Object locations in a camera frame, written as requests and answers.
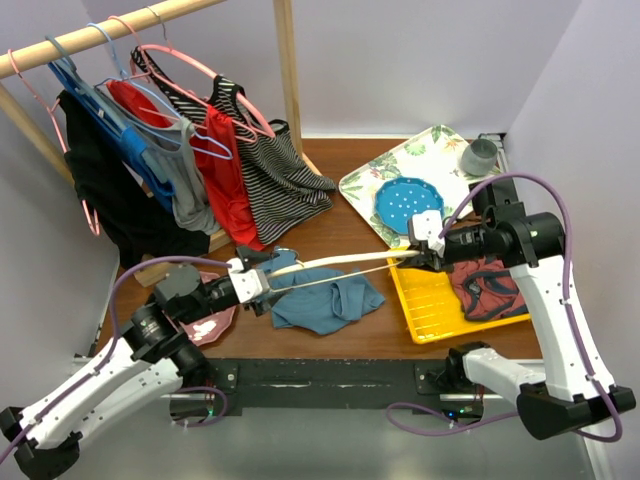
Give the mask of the cream hanger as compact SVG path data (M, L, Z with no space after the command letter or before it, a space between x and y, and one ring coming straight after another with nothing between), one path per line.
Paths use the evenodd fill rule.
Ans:
M301 289L301 288L313 287L313 286L330 283L330 282L341 280L341 279L348 279L348 278L353 278L357 276L363 276L367 273L389 269L391 267L398 266L401 260L406 260L406 259L416 257L418 254L419 254L419 251L417 250L389 250L384 252L330 256L330 257L323 257L323 258L310 260L310 261L296 260L292 265L285 266L280 269L270 269L266 273L266 277L268 282L271 282L272 280L282 276L293 275L294 273L299 273L299 272L308 271L308 270L317 270L321 267L329 267L329 266L336 266L336 265L349 264L349 263L395 260L395 263L391 263L391 264L385 263L382 266L378 266L378 267L363 270L363 271L354 271L348 274L340 274L331 278L323 278L323 279L314 280L311 282L306 282L303 284L293 285L290 287L272 289L274 293L280 293L280 292L285 292L289 289Z

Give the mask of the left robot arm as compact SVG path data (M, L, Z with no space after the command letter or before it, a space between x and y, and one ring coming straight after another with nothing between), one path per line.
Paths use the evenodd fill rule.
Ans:
M165 278L103 350L38 402L2 411L1 432L21 472L57 479L110 422L164 394L208 390L213 369L184 327L239 305L263 313L271 287L259 266L272 257L239 247L213 280L202 278L198 258L170 258Z

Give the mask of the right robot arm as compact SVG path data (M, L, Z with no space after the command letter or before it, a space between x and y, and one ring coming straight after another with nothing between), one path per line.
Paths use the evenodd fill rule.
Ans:
M608 442L619 440L620 416L635 408L636 399L614 380L591 336L573 280L568 219L527 213L511 179L476 183L467 201L481 215L480 224L456 228L437 210L411 215L409 240L417 253L401 265L444 272L465 261L501 261L532 317L544 371L472 342L450 349L448 386L466 393L480 385L500 395L537 440L584 435L586 427L607 419L614 423Z

